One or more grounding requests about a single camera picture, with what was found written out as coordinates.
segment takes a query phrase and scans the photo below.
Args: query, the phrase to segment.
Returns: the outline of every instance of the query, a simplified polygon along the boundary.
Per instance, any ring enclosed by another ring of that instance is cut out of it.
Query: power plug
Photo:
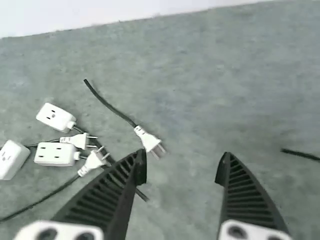
[[[28,148],[19,142],[8,140],[0,150],[0,180],[12,179],[29,154]]]
[[[151,152],[156,159],[160,159],[160,156],[166,153],[166,150],[161,145],[162,141],[148,133],[141,126],[137,125],[134,128],[134,132],[140,138],[145,151],[147,153]]]
[[[101,151],[104,148],[105,146],[102,146],[98,150],[95,149],[91,151],[90,155],[86,158],[85,164],[78,171],[80,177],[83,177],[93,169],[97,169],[102,165],[107,164],[107,157],[109,157],[110,153],[108,152],[103,156]]]
[[[80,159],[80,152],[69,143],[40,142],[35,152],[34,162],[42,166],[68,167]]]
[[[40,109],[36,119],[63,133],[69,132],[76,124],[72,114],[48,102]]]
[[[74,136],[60,137],[60,143],[72,144],[78,149],[86,150],[87,148],[96,148],[96,145],[89,145],[90,139],[97,139],[96,136],[89,136],[89,133],[84,132]]]

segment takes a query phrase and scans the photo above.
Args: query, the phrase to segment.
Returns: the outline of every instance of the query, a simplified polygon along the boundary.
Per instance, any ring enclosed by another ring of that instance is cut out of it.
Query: gray carpet
[[[121,22],[0,40],[0,143],[61,136],[36,121],[50,101],[73,113],[119,160],[141,147],[131,127],[82,80],[164,141],[148,158],[151,201],[135,198],[128,240],[216,238],[224,151],[261,181],[296,240],[320,235],[320,164],[281,147],[320,155],[320,2],[288,1]],[[27,161],[0,182],[0,215],[49,193],[81,166]],[[45,203],[0,225],[1,240],[50,219],[92,172]]]

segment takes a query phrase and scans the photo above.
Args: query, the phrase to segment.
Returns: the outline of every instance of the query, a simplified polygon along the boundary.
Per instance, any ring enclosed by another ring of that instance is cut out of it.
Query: electrical outlet
[[[8,140],[0,150],[0,180],[12,179],[29,154],[28,148],[19,142]]]
[[[36,119],[63,133],[69,132],[76,124],[72,114],[48,102],[40,109]]]
[[[42,166],[68,167],[79,160],[80,152],[69,143],[40,142],[35,152],[34,162]]]

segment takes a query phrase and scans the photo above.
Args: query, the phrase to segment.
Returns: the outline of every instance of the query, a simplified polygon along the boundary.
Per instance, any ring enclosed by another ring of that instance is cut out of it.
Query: black cord
[[[46,143],[59,143],[60,142],[60,139],[57,138],[57,139],[52,139],[52,140],[49,140],[49,141],[45,141]],[[28,145],[24,145],[26,148],[36,148],[38,147],[39,143],[34,143],[34,144],[28,144]]]
[[[281,152],[285,153],[285,154],[291,154],[291,155],[295,155],[298,157],[302,157],[302,158],[306,158],[306,159],[311,159],[314,161],[320,161],[320,157],[312,155],[310,153],[305,153],[305,152],[301,152],[301,151],[293,151],[287,148],[281,148]]]
[[[89,88],[91,93],[104,105],[106,106],[110,111],[118,115],[120,118],[125,120],[128,124],[130,124],[133,128],[138,126],[130,117],[125,115],[123,112],[116,109],[114,106],[112,106],[110,103],[108,103],[102,96],[100,96],[97,91],[90,85],[87,79],[83,80],[85,85]]]
[[[65,188],[67,188],[68,186],[70,186],[74,181],[76,181],[78,178],[80,178],[80,176],[77,174],[75,176],[73,176],[70,180],[68,180],[67,182],[65,182],[62,186],[58,187],[56,190],[54,190],[53,192],[51,192],[50,194],[44,196],[43,198],[41,198],[40,200],[18,210],[18,211],[15,211],[14,213],[11,213],[10,215],[8,216],[5,216],[3,218],[0,218],[0,223],[4,223],[10,219],[13,219],[15,218],[16,216],[18,216],[19,214],[22,214],[24,213],[25,211],[29,210],[29,209],[32,209],[34,206],[44,202],[45,200],[51,198],[53,195],[61,192],[62,190],[64,190]]]
[[[80,134],[87,133],[87,131],[85,131],[84,129],[82,129],[81,127],[79,127],[79,126],[77,126],[77,125],[74,125],[72,129],[78,131]],[[102,145],[100,144],[100,142],[99,142],[96,138],[92,138],[91,141],[92,141],[92,143],[93,143],[94,145],[96,145],[98,148],[101,148]],[[102,149],[102,150],[101,150],[101,153],[102,153],[102,155],[106,155],[108,152],[107,152],[107,150]],[[108,156],[107,161],[108,161],[111,165],[116,162],[116,161],[111,157],[111,155]],[[107,165],[103,165],[103,166],[101,166],[101,168],[107,169],[108,166],[107,166]],[[135,193],[138,194],[138,196],[139,196],[143,201],[145,201],[145,202],[148,202],[148,201],[149,201],[149,198],[148,198],[143,192],[141,192],[138,188],[135,189]]]

